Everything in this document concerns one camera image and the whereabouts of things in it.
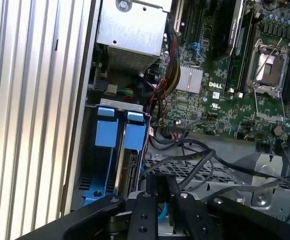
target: metal side panel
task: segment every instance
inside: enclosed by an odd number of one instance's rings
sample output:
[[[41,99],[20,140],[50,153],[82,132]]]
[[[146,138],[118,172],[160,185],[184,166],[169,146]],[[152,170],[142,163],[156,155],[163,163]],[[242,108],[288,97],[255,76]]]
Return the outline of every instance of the metal side panel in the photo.
[[[92,0],[0,0],[0,240],[60,216]]]

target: wire bundle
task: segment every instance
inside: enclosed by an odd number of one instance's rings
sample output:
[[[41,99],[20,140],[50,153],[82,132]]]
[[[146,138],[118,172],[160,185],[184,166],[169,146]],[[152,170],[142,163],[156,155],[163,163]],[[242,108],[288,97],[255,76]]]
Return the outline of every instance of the wire bundle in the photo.
[[[201,148],[203,148],[204,151],[201,151],[201,152],[195,151],[195,150],[193,150],[193,149],[191,149],[189,147],[185,147],[184,144],[195,144],[195,145],[198,145]],[[201,168],[204,166],[204,164],[206,164],[208,161],[210,161],[210,163],[211,163],[211,172],[205,178],[204,181],[202,181],[199,185],[192,187],[190,190],[194,191],[194,190],[200,188],[201,186],[203,186],[212,177],[213,171],[214,171],[214,165],[213,165],[213,162],[210,159],[213,158],[213,157],[219,163],[221,163],[222,165],[224,165],[224,166],[226,166],[228,168],[231,168],[233,170],[236,170],[236,171],[248,174],[248,175],[256,176],[256,177],[274,178],[274,179],[276,179],[276,180],[274,180],[272,182],[266,183],[266,184],[261,185],[261,186],[231,186],[231,187],[226,187],[226,188],[223,188],[223,189],[221,189],[221,190],[219,190],[217,192],[214,192],[213,194],[211,194],[211,195],[205,197],[204,199],[202,199],[202,201],[204,201],[204,202],[206,202],[209,199],[215,198],[215,197],[217,197],[217,196],[219,196],[221,194],[229,192],[231,190],[238,190],[238,191],[242,191],[242,192],[256,192],[256,191],[261,191],[261,190],[264,190],[264,189],[267,189],[267,188],[271,188],[271,187],[277,186],[280,182],[283,182],[283,183],[287,184],[287,186],[289,186],[289,189],[290,189],[290,183],[287,181],[287,179],[290,178],[290,175],[288,175],[286,177],[273,176],[273,175],[265,174],[265,173],[262,173],[262,172],[254,171],[254,170],[251,170],[251,169],[247,169],[247,168],[244,168],[244,167],[232,164],[232,163],[228,163],[228,162],[224,161],[222,158],[220,158],[216,154],[216,152],[214,150],[210,149],[206,144],[204,144],[203,142],[198,141],[196,139],[184,138],[184,139],[181,139],[181,140],[179,140],[177,142],[173,142],[169,146],[166,146],[166,147],[163,147],[163,148],[158,148],[158,149],[160,151],[167,151],[167,150],[169,150],[169,149],[171,149],[171,148],[173,148],[175,146],[181,146],[182,148],[190,150],[190,151],[195,152],[195,153],[194,154],[190,154],[190,155],[184,155],[184,156],[177,156],[177,157],[175,157],[175,156],[171,157],[170,156],[170,157],[167,157],[167,158],[155,163],[151,167],[149,167],[148,170],[146,171],[146,173],[149,173],[152,170],[157,169],[159,166],[161,166],[163,164],[166,164],[166,163],[168,163],[170,161],[174,161],[175,158],[177,159],[177,161],[185,161],[185,160],[188,160],[189,156],[192,156],[192,157],[195,156],[197,158],[199,156],[201,156],[201,157],[203,156],[202,160],[200,160],[196,164],[196,166],[191,170],[191,172],[188,174],[188,176],[186,176],[184,178],[184,180],[179,184],[179,188],[181,190],[184,189],[191,182],[191,180],[195,177],[195,175],[201,170]],[[290,167],[290,162],[287,159],[285,159],[285,158],[283,158],[283,160],[287,161],[287,164]],[[290,213],[285,218],[284,222],[287,223],[289,220],[290,220]]]

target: blue wire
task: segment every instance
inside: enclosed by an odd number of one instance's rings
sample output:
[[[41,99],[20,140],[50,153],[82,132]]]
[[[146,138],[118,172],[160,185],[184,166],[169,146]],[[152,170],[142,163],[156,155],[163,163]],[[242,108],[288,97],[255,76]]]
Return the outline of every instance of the blue wire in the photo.
[[[161,223],[167,214],[167,204],[164,203],[163,210],[161,211],[160,215],[158,216],[158,222]]]
[[[140,172],[144,172],[145,171],[145,167],[144,167],[144,163],[142,163],[141,165],[140,165]]]
[[[189,47],[193,50],[196,50],[196,55],[198,57],[200,57],[200,58],[202,57],[201,56],[201,44],[199,42],[193,42],[189,45]]]

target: aluminum panel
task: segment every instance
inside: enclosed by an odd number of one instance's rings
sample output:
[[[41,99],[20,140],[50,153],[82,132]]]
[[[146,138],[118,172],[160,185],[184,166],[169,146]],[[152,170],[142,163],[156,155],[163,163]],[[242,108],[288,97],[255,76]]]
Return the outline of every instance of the aluminum panel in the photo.
[[[60,216],[92,0],[0,0],[0,240]]]

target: screw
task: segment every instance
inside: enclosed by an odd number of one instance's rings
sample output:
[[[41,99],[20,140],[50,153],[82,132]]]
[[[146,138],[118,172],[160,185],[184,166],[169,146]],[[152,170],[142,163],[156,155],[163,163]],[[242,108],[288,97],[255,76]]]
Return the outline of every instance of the screw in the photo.
[[[111,203],[117,203],[118,201],[119,201],[118,198],[112,198],[112,199],[110,200]]]
[[[148,193],[148,192],[145,192],[144,194],[143,194],[143,197],[145,197],[145,198],[148,198],[148,197],[150,197],[151,195]]]
[[[217,203],[217,204],[222,204],[223,203],[223,200],[222,199],[219,199],[219,198],[215,198],[214,199],[214,202]]]
[[[121,10],[126,10],[129,7],[129,3],[125,0],[122,0],[119,2],[118,6]]]
[[[185,198],[187,198],[189,195],[188,195],[187,193],[185,193],[185,192],[182,192],[182,193],[180,194],[180,196],[181,196],[183,199],[185,199]]]
[[[263,195],[257,197],[258,204],[264,206],[266,204],[266,198]]]

